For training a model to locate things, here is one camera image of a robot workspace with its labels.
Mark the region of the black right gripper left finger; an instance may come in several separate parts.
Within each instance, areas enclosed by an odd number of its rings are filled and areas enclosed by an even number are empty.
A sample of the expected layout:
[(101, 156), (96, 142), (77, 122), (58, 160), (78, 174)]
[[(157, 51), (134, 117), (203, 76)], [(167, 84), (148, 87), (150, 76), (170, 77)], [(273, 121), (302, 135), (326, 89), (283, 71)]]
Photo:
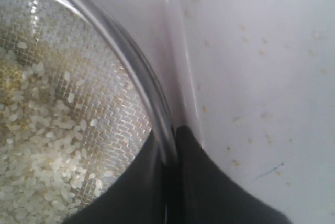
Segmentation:
[(113, 185), (64, 223), (164, 223), (163, 165), (153, 133)]

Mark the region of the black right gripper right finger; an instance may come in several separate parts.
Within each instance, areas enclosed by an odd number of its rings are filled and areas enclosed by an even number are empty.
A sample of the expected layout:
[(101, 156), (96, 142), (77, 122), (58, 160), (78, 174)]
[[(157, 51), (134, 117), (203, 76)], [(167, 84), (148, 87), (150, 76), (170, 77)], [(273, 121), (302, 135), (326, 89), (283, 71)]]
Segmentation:
[(289, 223), (223, 173), (189, 127), (177, 129), (175, 143), (178, 165), (167, 176), (168, 223)]

